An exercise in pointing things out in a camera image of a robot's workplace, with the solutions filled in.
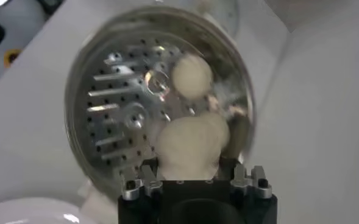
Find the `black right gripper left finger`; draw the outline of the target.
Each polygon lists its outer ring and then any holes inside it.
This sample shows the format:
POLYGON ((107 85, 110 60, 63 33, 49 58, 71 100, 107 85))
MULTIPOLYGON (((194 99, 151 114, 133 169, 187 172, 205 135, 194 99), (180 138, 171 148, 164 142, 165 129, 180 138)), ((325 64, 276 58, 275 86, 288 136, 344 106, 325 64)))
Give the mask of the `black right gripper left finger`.
POLYGON ((121 198, 134 201, 142 195, 159 197, 163 191, 163 181, 158 176, 157 157, 144 160, 137 168, 127 167, 120 173, 121 198))

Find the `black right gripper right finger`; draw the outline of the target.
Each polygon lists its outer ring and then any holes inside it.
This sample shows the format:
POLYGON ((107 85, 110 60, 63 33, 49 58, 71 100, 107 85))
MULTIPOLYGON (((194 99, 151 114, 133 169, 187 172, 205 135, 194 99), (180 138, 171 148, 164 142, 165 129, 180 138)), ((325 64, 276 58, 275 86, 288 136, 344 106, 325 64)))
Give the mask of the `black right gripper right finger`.
POLYGON ((230 199, 243 200, 254 197, 261 200, 272 198, 272 186, 262 166, 254 166, 247 173, 245 166, 234 158, 223 158, 223 180, 230 185, 230 199))

